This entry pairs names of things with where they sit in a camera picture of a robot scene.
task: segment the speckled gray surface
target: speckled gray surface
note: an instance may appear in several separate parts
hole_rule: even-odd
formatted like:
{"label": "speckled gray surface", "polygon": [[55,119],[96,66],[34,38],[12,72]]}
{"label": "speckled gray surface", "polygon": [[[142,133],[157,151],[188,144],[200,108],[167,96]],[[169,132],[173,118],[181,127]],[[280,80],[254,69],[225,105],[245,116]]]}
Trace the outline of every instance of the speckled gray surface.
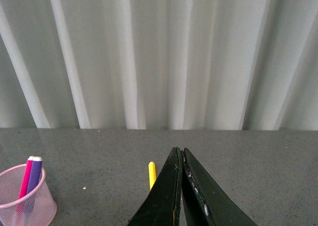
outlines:
{"label": "speckled gray surface", "polygon": [[0,171],[40,155],[50,225],[122,226],[149,192],[148,163],[159,171],[175,146],[259,226],[318,225],[318,132],[0,129]]}

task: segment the black object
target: black object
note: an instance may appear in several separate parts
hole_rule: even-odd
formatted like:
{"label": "black object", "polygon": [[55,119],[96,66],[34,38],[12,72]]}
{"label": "black object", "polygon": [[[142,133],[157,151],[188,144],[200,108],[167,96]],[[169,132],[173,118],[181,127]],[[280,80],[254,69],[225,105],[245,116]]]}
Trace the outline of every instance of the black object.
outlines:
{"label": "black object", "polygon": [[173,148],[148,197],[128,226],[179,225],[181,180],[181,152],[179,148]]}
{"label": "black object", "polygon": [[188,226],[257,226],[187,148],[171,150],[148,197],[128,225],[179,225],[181,187]]}

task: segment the white curtain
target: white curtain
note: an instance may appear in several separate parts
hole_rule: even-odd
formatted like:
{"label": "white curtain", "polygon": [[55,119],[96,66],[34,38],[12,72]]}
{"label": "white curtain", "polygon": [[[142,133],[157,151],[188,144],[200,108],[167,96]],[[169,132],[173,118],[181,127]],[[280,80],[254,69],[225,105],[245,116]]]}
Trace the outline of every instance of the white curtain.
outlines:
{"label": "white curtain", "polygon": [[0,127],[318,130],[318,0],[0,0]]}

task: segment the desk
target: desk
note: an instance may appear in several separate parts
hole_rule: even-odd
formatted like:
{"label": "desk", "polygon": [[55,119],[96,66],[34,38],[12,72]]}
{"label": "desk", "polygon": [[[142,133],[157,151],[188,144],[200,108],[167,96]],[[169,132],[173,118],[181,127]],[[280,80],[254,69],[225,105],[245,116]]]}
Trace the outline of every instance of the desk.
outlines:
{"label": "desk", "polygon": [[172,147],[259,226],[318,225],[318,132],[0,129],[0,171],[40,155],[52,226],[122,226],[147,197],[148,163],[158,174]]}

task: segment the purple marker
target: purple marker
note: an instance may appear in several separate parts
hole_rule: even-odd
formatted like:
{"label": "purple marker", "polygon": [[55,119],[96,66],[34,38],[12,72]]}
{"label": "purple marker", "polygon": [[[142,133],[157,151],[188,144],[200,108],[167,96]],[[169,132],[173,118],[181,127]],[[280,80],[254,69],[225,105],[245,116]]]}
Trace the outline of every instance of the purple marker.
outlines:
{"label": "purple marker", "polygon": [[32,190],[34,190],[34,188],[38,185],[41,170],[42,170],[42,158],[39,156],[36,156],[33,158],[28,190],[26,192],[27,194],[30,193]]}

